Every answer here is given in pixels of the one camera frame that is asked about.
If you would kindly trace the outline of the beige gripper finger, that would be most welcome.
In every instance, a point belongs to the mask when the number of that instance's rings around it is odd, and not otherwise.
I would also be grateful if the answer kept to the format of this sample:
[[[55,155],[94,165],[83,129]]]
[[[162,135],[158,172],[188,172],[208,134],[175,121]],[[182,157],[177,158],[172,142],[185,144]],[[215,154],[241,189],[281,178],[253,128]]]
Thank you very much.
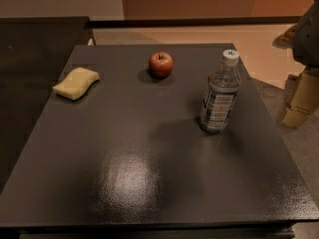
[[[299,114],[299,111],[294,109],[290,105],[290,101],[293,98],[293,95],[296,91],[298,83],[298,77],[293,74],[289,74],[283,91],[283,98],[282,98],[282,106],[280,108],[278,118],[280,122],[286,122],[287,120],[292,120]]]
[[[306,67],[298,76],[298,83],[290,105],[299,111],[292,120],[282,122],[290,128],[302,126],[319,108],[319,69]]]

